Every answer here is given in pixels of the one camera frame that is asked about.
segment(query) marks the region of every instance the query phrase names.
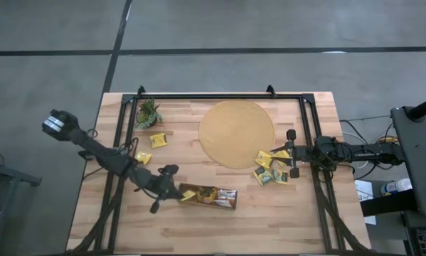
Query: tan circular mat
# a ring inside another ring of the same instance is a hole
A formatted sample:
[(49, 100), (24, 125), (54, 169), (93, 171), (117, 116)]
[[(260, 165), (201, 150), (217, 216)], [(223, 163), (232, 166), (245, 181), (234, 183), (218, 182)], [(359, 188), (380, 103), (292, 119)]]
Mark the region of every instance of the tan circular mat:
[(275, 140), (270, 116), (259, 105), (241, 100), (216, 104), (206, 113), (198, 133), (205, 153), (234, 169), (255, 166), (258, 151), (268, 152)]

